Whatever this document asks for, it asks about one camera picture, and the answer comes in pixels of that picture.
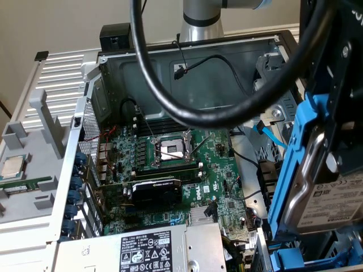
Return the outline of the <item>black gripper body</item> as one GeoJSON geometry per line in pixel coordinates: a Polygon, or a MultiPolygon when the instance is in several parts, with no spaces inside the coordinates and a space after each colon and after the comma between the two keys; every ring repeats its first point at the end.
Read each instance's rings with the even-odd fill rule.
{"type": "Polygon", "coordinates": [[[350,95],[361,95],[362,1],[300,1],[299,37],[305,37],[316,14],[332,7],[334,18],[301,75],[305,93],[328,94],[345,83],[350,95]]]}

